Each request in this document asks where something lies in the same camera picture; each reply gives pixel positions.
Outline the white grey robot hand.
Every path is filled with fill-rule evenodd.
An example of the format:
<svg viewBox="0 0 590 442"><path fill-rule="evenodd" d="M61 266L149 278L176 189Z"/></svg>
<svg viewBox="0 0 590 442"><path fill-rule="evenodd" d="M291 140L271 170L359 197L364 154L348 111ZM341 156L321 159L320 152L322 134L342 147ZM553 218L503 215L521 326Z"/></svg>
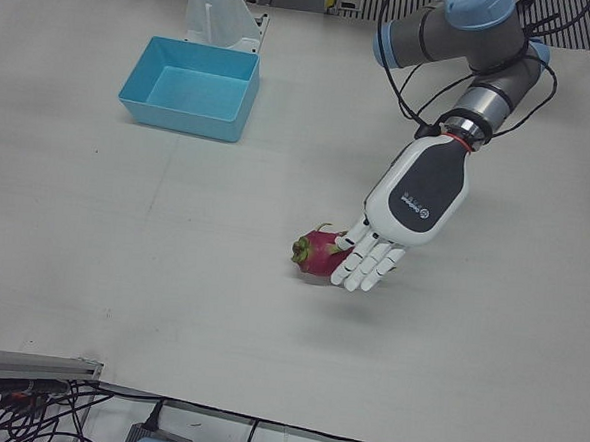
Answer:
<svg viewBox="0 0 590 442"><path fill-rule="evenodd" d="M349 254L330 282L370 291L409 249L433 240L465 200L472 151L451 133L406 146L363 201L354 226L336 239Z"/></svg>

